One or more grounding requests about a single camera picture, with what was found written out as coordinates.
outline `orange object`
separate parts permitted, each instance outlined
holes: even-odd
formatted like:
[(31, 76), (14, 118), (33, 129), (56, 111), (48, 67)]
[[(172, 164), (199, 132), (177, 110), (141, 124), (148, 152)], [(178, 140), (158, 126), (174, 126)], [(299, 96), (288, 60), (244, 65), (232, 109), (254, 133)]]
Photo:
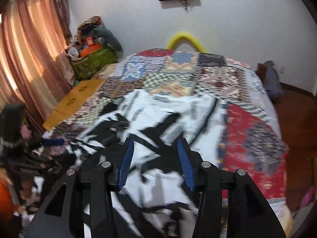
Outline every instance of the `orange object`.
[(103, 79), (81, 81), (54, 108), (43, 123), (43, 128), (50, 131), (74, 114), (95, 91), (99, 90), (104, 81)]
[(93, 46), (94, 44), (95, 44), (95, 43), (94, 43), (94, 40), (93, 40), (92, 37), (86, 38), (86, 45), (87, 45), (87, 46), (91, 47), (91, 46)]
[(101, 48), (101, 44), (99, 44), (99, 43), (92, 45), (91, 47), (86, 47), (79, 52), (80, 57), (85, 57), (87, 55), (90, 55), (91, 53), (97, 51), (100, 48)]
[(16, 210), (9, 189), (0, 180), (0, 215), (4, 222), (9, 222)]

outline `pile of items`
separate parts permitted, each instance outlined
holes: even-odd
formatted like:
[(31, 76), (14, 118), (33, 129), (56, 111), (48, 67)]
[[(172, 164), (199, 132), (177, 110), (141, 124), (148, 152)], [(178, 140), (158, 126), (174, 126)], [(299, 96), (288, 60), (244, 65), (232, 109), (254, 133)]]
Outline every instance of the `pile of items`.
[(65, 49), (76, 79), (88, 80), (104, 66), (116, 63), (122, 47), (99, 16), (86, 20), (77, 28), (77, 35)]

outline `electrical outlet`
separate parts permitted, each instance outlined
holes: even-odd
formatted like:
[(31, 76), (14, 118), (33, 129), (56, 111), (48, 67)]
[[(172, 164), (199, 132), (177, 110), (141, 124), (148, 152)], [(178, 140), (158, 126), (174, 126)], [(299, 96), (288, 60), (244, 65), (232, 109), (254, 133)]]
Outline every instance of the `electrical outlet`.
[(284, 72), (285, 72), (285, 66), (281, 66), (280, 70), (279, 70), (279, 73), (284, 73)]

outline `wooden floor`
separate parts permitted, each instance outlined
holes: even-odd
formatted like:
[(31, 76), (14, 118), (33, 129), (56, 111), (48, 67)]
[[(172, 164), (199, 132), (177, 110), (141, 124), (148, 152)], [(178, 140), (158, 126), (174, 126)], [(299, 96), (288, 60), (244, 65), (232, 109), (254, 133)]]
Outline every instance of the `wooden floor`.
[(304, 94), (284, 91), (275, 108), (282, 139), (290, 148), (286, 157), (286, 201), (293, 212), (313, 184), (312, 158), (317, 156), (317, 103)]

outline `yellow cable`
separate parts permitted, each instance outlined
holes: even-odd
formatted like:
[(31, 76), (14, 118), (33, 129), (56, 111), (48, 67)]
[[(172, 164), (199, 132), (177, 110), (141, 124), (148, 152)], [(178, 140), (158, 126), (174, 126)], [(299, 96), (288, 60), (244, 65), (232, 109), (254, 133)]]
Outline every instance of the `yellow cable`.
[(181, 31), (176, 33), (174, 36), (172, 36), (167, 49), (172, 50), (175, 49), (175, 45), (181, 40), (186, 39), (190, 43), (194, 45), (194, 48), (201, 53), (207, 53), (206, 49), (202, 46), (202, 44), (198, 41), (197, 38), (195, 38), (193, 35), (191, 35), (189, 32)]

